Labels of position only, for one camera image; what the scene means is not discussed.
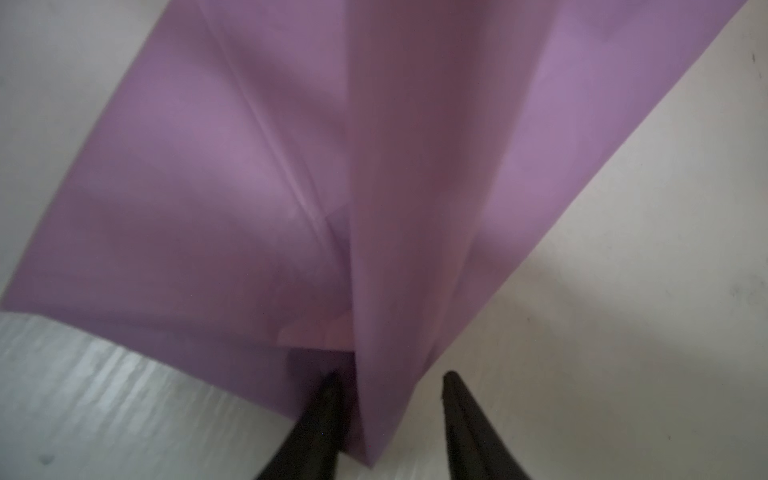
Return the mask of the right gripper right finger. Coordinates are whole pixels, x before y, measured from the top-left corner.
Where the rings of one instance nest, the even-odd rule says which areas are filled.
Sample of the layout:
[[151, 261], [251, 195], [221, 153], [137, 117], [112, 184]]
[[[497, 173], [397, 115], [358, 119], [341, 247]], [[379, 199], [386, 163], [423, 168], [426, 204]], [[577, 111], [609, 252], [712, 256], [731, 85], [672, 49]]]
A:
[[443, 376], [442, 405], [452, 480], [530, 480], [455, 371]]

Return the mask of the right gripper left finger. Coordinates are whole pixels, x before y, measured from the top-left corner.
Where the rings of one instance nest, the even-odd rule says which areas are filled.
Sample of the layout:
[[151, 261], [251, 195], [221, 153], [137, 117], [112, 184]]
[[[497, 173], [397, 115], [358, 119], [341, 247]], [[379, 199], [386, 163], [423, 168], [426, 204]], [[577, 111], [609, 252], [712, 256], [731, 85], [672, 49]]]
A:
[[257, 480], [331, 480], [349, 427], [338, 372], [325, 377]]

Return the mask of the pink purple wrapping paper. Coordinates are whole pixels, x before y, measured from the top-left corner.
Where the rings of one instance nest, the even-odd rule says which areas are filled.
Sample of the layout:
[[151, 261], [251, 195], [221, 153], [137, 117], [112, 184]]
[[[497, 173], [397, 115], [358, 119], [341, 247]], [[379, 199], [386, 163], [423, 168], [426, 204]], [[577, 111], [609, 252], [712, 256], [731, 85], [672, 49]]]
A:
[[2, 299], [372, 464], [414, 388], [737, 1], [172, 1]]

